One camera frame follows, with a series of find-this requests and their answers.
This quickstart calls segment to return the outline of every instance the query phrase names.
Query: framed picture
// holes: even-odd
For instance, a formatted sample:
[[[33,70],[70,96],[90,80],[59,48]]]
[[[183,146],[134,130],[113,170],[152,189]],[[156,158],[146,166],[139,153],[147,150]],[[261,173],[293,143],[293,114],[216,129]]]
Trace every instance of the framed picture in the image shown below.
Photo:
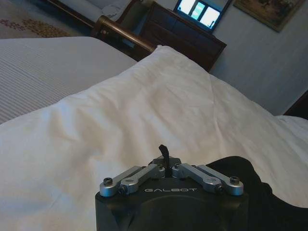
[[[281,31],[304,0],[235,0],[234,6]]]

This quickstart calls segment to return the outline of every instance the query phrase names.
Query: white pillow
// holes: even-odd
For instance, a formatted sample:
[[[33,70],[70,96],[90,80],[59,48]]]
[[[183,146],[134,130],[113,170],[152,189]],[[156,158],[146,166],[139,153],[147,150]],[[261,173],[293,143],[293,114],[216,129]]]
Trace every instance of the white pillow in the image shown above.
[[[102,9],[102,14],[107,16],[113,21],[116,21],[120,18],[123,11],[126,9],[131,0],[117,0],[112,4],[105,6]]]

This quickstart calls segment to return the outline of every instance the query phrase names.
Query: black screw head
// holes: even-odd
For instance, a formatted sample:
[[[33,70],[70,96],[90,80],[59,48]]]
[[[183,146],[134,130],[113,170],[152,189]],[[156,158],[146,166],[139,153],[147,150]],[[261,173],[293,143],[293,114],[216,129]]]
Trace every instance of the black screw head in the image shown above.
[[[222,186],[222,184],[217,184],[215,186],[214,190],[215,190],[215,193],[222,194],[223,193],[223,186]]]
[[[240,179],[238,177],[230,177],[231,184],[240,184]]]
[[[104,181],[103,181],[103,184],[105,186],[110,186],[110,185],[112,185],[112,183],[113,183],[112,178],[110,178],[110,177],[105,178]]]
[[[118,192],[120,195],[125,196],[127,194],[127,187],[125,187],[124,185],[120,186]]]

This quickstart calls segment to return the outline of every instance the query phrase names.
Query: tv screen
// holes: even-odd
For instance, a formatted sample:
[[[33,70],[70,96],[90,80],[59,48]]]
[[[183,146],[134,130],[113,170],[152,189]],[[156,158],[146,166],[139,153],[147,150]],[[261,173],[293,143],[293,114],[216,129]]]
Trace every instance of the tv screen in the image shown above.
[[[189,19],[208,31],[213,31],[221,11],[205,0],[179,0],[175,12]]]

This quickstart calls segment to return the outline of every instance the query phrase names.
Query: black cloth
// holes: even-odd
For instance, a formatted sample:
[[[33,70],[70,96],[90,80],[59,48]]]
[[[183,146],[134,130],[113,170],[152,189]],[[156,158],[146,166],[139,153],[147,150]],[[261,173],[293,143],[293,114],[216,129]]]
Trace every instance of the black cloth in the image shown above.
[[[244,184],[244,191],[249,194],[248,230],[308,230],[308,208],[292,206],[273,195],[271,187],[261,182],[248,160],[232,156],[207,166],[226,176],[237,176]]]

